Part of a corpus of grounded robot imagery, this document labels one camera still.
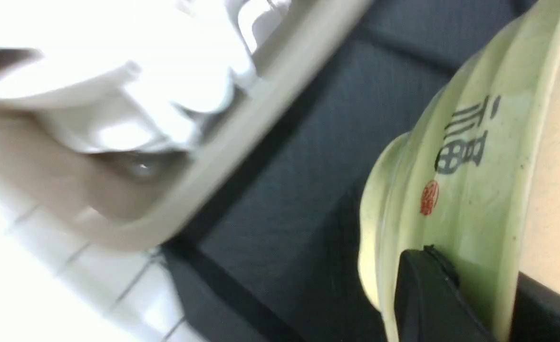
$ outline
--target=pale green bowl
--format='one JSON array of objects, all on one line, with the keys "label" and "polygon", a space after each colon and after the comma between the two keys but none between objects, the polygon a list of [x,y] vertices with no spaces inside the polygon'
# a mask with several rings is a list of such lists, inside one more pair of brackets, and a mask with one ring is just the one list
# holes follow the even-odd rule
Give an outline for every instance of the pale green bowl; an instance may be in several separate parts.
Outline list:
[{"label": "pale green bowl", "polygon": [[360,208],[360,277],[397,342],[399,256],[434,245],[495,337],[510,334],[532,178],[560,71],[560,0],[541,0],[381,154]]}]

